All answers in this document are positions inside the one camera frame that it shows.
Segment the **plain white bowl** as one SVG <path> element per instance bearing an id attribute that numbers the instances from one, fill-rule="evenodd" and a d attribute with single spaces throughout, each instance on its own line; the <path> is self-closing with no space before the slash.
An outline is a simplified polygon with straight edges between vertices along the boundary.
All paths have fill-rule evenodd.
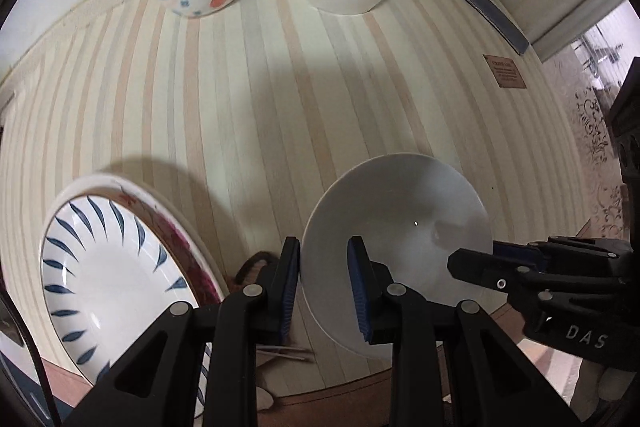
<path id="1" fill-rule="evenodd" d="M 480 196 L 456 169 L 426 155 L 390 154 L 350 169 L 311 213 L 302 239 L 300 277 L 314 321 L 339 346 L 387 360 L 390 346 L 371 346 L 358 327 L 347 268 L 347 243 L 359 236 L 371 260 L 427 300 L 454 306 L 503 304 L 495 291 L 455 280 L 447 259 L 459 248 L 489 253 L 491 227 Z"/>

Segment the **white plate blue leaf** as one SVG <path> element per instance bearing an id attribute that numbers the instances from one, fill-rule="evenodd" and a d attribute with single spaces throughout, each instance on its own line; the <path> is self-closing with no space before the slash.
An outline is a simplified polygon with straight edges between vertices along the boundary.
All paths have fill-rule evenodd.
<path id="1" fill-rule="evenodd" d="M 80 195 L 55 211 L 40 261 L 51 324 L 89 384 L 105 376 L 170 305 L 198 305 L 166 242 L 104 196 Z"/>

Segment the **brown mat label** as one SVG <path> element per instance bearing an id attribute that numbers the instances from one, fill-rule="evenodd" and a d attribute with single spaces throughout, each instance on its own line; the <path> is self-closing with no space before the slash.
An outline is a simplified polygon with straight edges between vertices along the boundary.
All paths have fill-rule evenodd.
<path id="1" fill-rule="evenodd" d="M 513 60 L 503 56 L 484 54 L 484 59 L 502 89 L 525 89 L 526 83 Z"/>

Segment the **patterned glass door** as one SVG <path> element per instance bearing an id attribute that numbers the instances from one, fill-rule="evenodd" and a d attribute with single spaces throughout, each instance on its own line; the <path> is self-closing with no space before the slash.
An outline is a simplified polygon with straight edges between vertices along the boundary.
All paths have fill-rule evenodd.
<path id="1" fill-rule="evenodd" d="M 629 237 L 628 194 L 605 116 L 638 55 L 639 17 L 625 1 L 542 63 L 576 142 L 589 237 Z"/>

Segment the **striped cat table mat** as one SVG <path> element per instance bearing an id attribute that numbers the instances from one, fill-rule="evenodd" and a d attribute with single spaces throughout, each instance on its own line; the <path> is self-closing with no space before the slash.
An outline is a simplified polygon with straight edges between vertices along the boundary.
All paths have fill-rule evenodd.
<path id="1" fill-rule="evenodd" d="M 500 88 L 484 54 L 513 60 L 526 88 Z M 236 0 L 197 20 L 158 0 L 96 0 L 1 81 L 4 280 L 62 367 L 40 234 L 58 193 L 98 170 L 162 194 L 226 275 L 301 236 L 339 176 L 388 153 L 459 170 L 502 241 L 572 235 L 588 219 L 574 136 L 538 55 L 514 53 L 463 0 L 386 0 L 360 16 Z"/>

